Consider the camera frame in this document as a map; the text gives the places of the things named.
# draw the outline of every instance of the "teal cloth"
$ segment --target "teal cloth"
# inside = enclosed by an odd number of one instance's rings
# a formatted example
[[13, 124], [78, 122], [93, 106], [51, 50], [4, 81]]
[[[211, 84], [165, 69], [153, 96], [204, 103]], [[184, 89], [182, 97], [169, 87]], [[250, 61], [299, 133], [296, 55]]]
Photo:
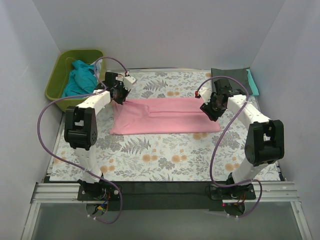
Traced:
[[94, 65], [88, 65], [81, 60], [72, 63], [74, 69], [70, 71], [69, 82], [63, 90], [62, 97], [92, 94], [98, 84], [94, 75]]
[[250, 88], [252, 90], [252, 95], [251, 96], [259, 96], [259, 91], [258, 91], [258, 88], [257, 88], [257, 86], [255, 84], [254, 78], [251, 75], [250, 69], [247, 69], [246, 71], [248, 72], [249, 86], [250, 86]]

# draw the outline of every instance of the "floral tablecloth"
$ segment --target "floral tablecloth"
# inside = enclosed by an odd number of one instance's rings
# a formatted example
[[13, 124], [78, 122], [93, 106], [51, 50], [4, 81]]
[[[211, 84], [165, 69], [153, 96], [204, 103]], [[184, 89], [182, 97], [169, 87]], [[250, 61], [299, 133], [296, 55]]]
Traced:
[[[131, 72], [137, 82], [128, 98], [193, 97], [208, 73], [203, 72]], [[257, 106], [254, 97], [250, 101]], [[215, 144], [233, 114], [225, 111], [218, 120], [216, 133], [110, 135], [113, 109], [109, 104], [97, 115], [96, 157], [106, 179], [111, 181], [209, 181], [209, 165]], [[226, 133], [214, 160], [213, 175], [225, 181], [245, 157], [247, 130], [236, 120]], [[57, 155], [78, 162], [74, 150], [60, 136]], [[83, 172], [56, 159], [51, 181], [76, 181]], [[278, 181], [275, 164], [258, 176], [263, 181]]]

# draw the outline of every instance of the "green basket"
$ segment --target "green basket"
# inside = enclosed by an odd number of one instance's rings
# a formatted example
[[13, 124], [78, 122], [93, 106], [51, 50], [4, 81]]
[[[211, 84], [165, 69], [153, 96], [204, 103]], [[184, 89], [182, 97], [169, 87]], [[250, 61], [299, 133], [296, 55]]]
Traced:
[[[51, 101], [61, 98], [69, 81], [69, 73], [74, 69], [72, 66], [74, 61], [81, 60], [86, 64], [92, 64], [103, 55], [104, 53], [97, 49], [74, 49], [62, 53], [55, 63], [51, 77], [45, 88], [46, 97]], [[99, 76], [100, 79], [104, 79], [106, 70], [105, 62], [102, 60]], [[86, 100], [86, 97], [65, 99], [58, 101], [56, 105], [63, 112], [66, 112], [67, 107], [76, 106], [84, 100]]]

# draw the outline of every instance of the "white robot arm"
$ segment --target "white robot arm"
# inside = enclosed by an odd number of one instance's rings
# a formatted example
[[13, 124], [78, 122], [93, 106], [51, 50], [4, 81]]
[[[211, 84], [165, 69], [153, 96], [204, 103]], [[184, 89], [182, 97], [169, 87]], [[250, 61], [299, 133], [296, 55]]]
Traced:
[[[95, 143], [98, 137], [96, 115], [112, 100], [123, 104], [135, 82], [136, 79], [130, 75], [106, 72], [103, 83], [107, 86], [107, 91], [98, 93], [103, 89], [99, 84], [94, 90], [96, 95], [66, 110], [64, 139], [74, 149], [79, 164], [97, 176], [101, 176], [102, 173], [96, 158]], [[87, 172], [83, 173], [81, 180], [89, 184], [99, 182], [98, 178]]]
[[[220, 79], [214, 83], [217, 92], [207, 87], [196, 92], [196, 97], [204, 101], [200, 109], [212, 121], [221, 117], [226, 109], [237, 114], [246, 102], [241, 90], [232, 89], [229, 82], [221, 81], [227, 80]], [[249, 102], [237, 118], [248, 130], [245, 158], [239, 168], [230, 174], [227, 184], [254, 179], [262, 169], [284, 156], [284, 126], [280, 120], [271, 120]]]

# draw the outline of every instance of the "black mounting plate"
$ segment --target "black mounting plate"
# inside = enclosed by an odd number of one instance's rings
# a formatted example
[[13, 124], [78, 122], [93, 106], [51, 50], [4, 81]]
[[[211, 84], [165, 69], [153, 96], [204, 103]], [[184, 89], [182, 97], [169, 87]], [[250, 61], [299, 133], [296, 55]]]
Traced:
[[[211, 192], [211, 199], [212, 200], [232, 200], [233, 198], [231, 197], [231, 193], [235, 193], [235, 188], [238, 188], [241, 186], [236, 186], [236, 187], [230, 187], [229, 190], [227, 191], [228, 188], [222, 188], [222, 187], [216, 187], [215, 185], [211, 184], [210, 185], [210, 192]], [[245, 199], [246, 200], [255, 200], [256, 199], [256, 194], [254, 190], [254, 186], [252, 184], [249, 184], [246, 189], [238, 191], [239, 194], [233, 195], [235, 199], [237, 197], [243, 196], [245, 194]]]
[[[105, 192], [107, 194], [110, 194], [109, 201], [120, 201], [119, 194], [116, 194], [117, 191], [114, 186], [107, 183], [101, 183], [101, 184], [103, 184], [103, 187], [105, 188]], [[120, 189], [120, 191], [122, 191], [121, 185], [117, 185], [117, 187]], [[86, 193], [84, 188], [80, 185], [77, 200], [78, 201], [105, 201], [106, 197], [104, 196], [101, 199], [95, 199], [90, 194]]]

